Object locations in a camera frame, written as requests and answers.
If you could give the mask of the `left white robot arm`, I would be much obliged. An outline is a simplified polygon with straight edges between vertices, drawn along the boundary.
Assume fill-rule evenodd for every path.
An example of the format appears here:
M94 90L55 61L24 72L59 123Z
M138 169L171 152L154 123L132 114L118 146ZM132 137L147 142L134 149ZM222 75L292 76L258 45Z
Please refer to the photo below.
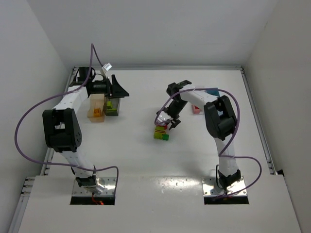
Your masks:
M45 141L48 148L60 153L69 163L80 188L92 194L101 194L104 185L97 175L95 165L82 154L82 131L76 116L82 103L91 95L120 99L129 96L121 87L115 75L108 78L101 73L102 80L96 80L92 67L79 67L68 93L50 110L42 114Z

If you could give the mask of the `orange slice lego brick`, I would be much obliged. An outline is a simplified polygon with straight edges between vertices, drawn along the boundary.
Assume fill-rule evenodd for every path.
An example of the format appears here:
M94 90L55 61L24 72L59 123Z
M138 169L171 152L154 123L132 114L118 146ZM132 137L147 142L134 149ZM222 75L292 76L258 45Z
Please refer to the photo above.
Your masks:
M100 108L94 108L93 110L93 117L101 117L102 116L102 111Z

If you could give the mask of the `yellow striped lego brick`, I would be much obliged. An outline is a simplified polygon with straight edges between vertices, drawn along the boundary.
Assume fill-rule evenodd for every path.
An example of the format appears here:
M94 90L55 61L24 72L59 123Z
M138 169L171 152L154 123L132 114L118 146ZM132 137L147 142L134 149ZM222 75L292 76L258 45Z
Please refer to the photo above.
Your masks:
M156 126L154 131L154 139L163 139L163 135L166 134L166 128L164 126Z

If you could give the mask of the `green lego brick bottom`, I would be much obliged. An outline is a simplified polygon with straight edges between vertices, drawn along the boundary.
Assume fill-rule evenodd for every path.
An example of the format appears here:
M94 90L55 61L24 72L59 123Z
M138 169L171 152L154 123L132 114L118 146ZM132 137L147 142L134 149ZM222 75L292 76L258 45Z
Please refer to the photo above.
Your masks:
M162 139L165 140L165 141L168 141L169 140L169 135L168 134L163 134L162 135Z

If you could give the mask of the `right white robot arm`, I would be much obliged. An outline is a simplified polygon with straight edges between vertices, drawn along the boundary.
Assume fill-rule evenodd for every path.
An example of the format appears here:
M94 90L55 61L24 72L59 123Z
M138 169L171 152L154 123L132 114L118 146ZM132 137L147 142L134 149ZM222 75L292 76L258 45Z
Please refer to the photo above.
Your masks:
M218 185L227 190L241 178L233 144L239 121L229 97L209 94L188 80L169 84L166 92L172 102L156 113L155 125L175 128L181 122L179 114L187 103L203 110L207 131L214 138L219 157Z

